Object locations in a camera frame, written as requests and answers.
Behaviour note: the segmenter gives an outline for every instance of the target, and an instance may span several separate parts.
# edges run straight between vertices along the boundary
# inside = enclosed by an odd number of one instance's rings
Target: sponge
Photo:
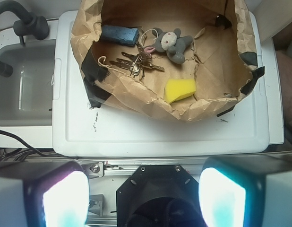
[[[165,86],[164,99],[166,102],[172,103],[192,96],[196,90],[194,79],[169,79]]]
[[[134,46],[139,36],[137,28],[104,25],[100,40]]]

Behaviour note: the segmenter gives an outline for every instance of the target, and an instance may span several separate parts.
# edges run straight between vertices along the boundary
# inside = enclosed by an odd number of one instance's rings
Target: yellow sponge
[[[193,95],[196,90],[194,79],[169,79],[165,86],[164,99],[172,103]]]

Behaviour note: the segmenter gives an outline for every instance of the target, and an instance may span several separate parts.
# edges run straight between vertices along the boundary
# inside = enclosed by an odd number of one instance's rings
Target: keys
[[[140,80],[142,80],[143,77],[145,76],[144,68],[156,69],[165,72],[164,67],[152,64],[151,54],[144,52],[143,46],[138,41],[136,42],[136,45],[139,51],[139,54],[137,55],[121,52],[121,54],[124,57],[129,58],[130,61],[122,58],[117,58],[116,61],[109,61],[110,64],[115,65],[121,69],[129,70],[130,75],[133,75],[134,77],[138,76],[140,74],[140,71],[142,70],[143,75],[139,77]]]
[[[124,64],[128,64],[128,65],[130,65],[130,64],[133,63],[132,61],[128,61],[128,60],[121,59],[121,58],[117,58],[117,62],[124,63]],[[143,68],[147,68],[147,69],[156,69],[156,70],[160,70],[160,71],[165,72],[164,67],[154,65],[154,64],[152,64],[152,63],[149,62],[149,61],[137,62],[136,64],[140,65],[140,66],[143,67]]]
[[[132,74],[134,77],[138,76],[141,71],[141,66],[138,64],[133,64],[133,62],[128,61],[109,61],[111,65],[115,65],[121,69],[129,70],[130,75]]]

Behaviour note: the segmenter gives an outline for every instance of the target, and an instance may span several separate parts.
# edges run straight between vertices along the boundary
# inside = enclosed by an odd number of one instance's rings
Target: paper bag
[[[137,48],[99,41],[102,25],[141,31],[180,28],[181,36],[191,35],[194,42],[184,52],[182,65],[171,62],[165,53],[153,53],[153,64],[165,72],[145,70],[139,80],[109,64],[124,58],[121,52],[137,54]],[[146,44],[154,38],[147,33]],[[223,114],[244,99],[264,74],[264,68],[257,67],[244,0],[82,0],[71,46],[93,107],[105,104],[154,119],[193,122]],[[169,104],[164,101],[164,87],[171,78],[194,78],[197,91]]]

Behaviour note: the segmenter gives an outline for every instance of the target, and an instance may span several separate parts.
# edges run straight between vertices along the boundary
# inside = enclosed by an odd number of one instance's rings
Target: toy face
[[[167,51],[169,47],[176,44],[177,36],[174,32],[167,32],[161,40],[162,48]]]

